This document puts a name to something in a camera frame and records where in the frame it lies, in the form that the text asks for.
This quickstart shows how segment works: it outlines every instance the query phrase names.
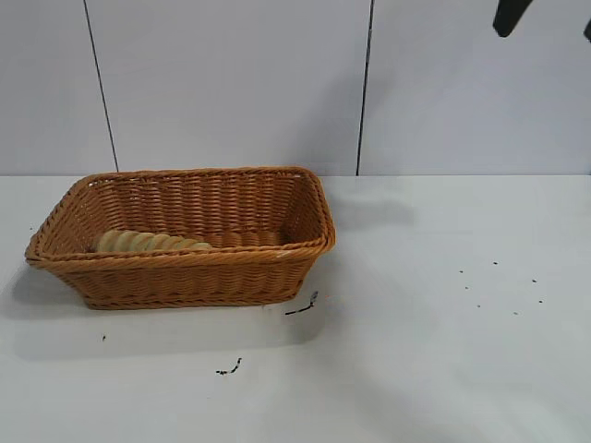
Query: wicker weave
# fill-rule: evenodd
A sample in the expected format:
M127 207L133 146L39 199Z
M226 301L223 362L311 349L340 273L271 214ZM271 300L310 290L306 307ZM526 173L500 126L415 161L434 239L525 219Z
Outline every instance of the wicker weave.
M110 229L210 250L92 253ZM296 296L334 246L320 180L296 167L97 174L72 186L25 254L96 309L266 305Z

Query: woven basket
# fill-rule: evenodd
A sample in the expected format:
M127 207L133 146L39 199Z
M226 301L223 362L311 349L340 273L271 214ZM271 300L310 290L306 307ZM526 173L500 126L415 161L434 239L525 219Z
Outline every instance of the woven basket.
M111 229L182 235L214 248L89 252ZM305 169L138 172L74 184L25 256L95 309L266 305L296 296L334 242L320 180Z

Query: wicker basket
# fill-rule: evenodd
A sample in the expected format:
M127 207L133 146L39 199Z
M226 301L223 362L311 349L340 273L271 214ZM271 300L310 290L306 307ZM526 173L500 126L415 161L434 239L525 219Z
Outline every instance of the wicker basket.
M93 253L110 229L211 250ZM320 180L297 167L97 174L72 186L25 254L95 309L266 305L296 296L334 246Z

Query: black debris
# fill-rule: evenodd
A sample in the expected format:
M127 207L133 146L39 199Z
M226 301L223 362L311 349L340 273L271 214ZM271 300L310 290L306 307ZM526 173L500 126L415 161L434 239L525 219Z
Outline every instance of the black debris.
M296 311L286 312L285 314L287 316L291 316L292 314L298 314L300 312L308 311L309 309L311 309L312 307L314 307L314 304L316 303L316 299L317 298L318 298L318 291L314 291L314 293L310 297L310 304L308 306L302 307L301 309L297 309Z
M240 362L242 362L242 357L238 358L236 366L234 366L234 369L232 369L231 371L215 371L215 373L220 374L221 376L225 376L226 374L233 374L234 372L236 372L238 367L240 367Z

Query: black object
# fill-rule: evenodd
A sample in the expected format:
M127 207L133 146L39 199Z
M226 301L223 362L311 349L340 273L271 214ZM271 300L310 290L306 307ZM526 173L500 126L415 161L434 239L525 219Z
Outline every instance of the black object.
M499 0L492 27L501 37L509 37L533 0Z
M591 42L591 21L587 23L587 27L585 28L585 36Z

